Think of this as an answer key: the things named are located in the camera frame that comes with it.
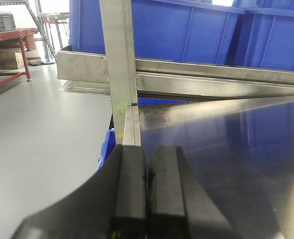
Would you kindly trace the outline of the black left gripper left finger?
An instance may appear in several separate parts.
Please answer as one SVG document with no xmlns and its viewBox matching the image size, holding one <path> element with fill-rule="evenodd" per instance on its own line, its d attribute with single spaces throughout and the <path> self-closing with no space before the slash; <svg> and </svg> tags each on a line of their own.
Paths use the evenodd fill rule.
<svg viewBox="0 0 294 239">
<path fill-rule="evenodd" d="M 14 239 L 143 239 L 146 158 L 141 146 L 117 145 L 81 187 L 25 218 Z"/>
</svg>

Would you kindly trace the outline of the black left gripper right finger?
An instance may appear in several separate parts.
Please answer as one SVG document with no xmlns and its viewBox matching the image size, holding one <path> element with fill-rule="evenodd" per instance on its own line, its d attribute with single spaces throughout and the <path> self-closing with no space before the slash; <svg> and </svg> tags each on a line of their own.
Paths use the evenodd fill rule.
<svg viewBox="0 0 294 239">
<path fill-rule="evenodd" d="M 181 147 L 156 147 L 148 180 L 150 239 L 241 237 L 199 183 Z"/>
</svg>

